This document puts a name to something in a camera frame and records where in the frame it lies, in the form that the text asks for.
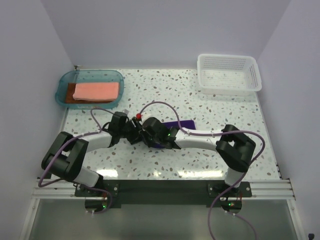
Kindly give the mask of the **purple towel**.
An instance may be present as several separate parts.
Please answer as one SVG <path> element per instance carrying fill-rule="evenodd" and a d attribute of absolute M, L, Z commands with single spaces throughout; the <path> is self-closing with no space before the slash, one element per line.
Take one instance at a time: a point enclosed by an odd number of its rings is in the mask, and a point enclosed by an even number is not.
<path fill-rule="evenodd" d="M 178 128 L 179 127 L 177 121 L 164 122 L 163 124 L 167 128 L 171 128 L 171 127 Z M 187 128 L 187 129 L 190 129 L 190 130 L 196 130 L 196 125 L 195 125 L 195 122 L 193 120 L 181 120 L 180 124 L 181 124 L 181 126 L 183 128 Z M 160 145 L 158 143 L 154 143 L 151 147 L 155 148 L 155 149 L 164 149 L 165 148 L 164 146 L 162 146 L 162 145 Z"/>

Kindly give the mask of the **pink towel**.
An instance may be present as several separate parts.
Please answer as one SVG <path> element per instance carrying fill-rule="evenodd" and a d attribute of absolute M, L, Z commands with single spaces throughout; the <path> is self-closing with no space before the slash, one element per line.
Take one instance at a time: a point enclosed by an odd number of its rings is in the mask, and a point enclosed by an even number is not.
<path fill-rule="evenodd" d="M 75 85 L 74 100 L 90 102 L 114 101 L 120 91 L 118 82 L 85 82 Z"/>

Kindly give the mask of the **brown towel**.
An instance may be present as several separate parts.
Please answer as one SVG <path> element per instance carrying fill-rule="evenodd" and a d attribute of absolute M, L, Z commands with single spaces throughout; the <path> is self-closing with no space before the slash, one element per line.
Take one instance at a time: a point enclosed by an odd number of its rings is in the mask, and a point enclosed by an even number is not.
<path fill-rule="evenodd" d="M 73 94 L 75 92 L 75 86 L 76 83 L 69 83 L 67 86 L 67 92 L 66 92 L 66 97 L 65 97 L 65 103 L 67 104 L 102 104 L 102 103 L 110 103 L 113 102 L 115 100 L 112 101 L 86 101 L 86 100 L 75 100 L 73 99 Z"/>

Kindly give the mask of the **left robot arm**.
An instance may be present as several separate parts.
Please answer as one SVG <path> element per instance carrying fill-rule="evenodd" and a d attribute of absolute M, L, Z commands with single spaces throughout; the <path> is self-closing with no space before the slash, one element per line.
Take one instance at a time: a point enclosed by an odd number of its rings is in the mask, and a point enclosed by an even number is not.
<path fill-rule="evenodd" d="M 57 135 L 41 162 L 40 188 L 64 180 L 82 186 L 92 196 L 106 194 L 108 189 L 103 176 L 83 166 L 86 154 L 111 148 L 120 139 L 127 139 L 131 144 L 139 142 L 141 125 L 137 118 L 130 119 L 124 112 L 115 112 L 109 122 L 97 126 L 94 132 L 74 136 L 62 131 Z"/>

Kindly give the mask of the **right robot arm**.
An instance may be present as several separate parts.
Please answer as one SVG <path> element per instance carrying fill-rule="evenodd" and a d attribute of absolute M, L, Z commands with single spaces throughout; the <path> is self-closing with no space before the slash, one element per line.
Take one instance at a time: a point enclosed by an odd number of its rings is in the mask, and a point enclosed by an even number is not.
<path fill-rule="evenodd" d="M 167 127 L 153 116 L 143 116 L 141 121 L 142 131 L 163 148 L 217 152 L 228 166 L 223 192 L 232 197 L 241 190 L 241 178 L 248 172 L 256 143 L 235 126 L 227 124 L 221 132 L 209 132 Z"/>

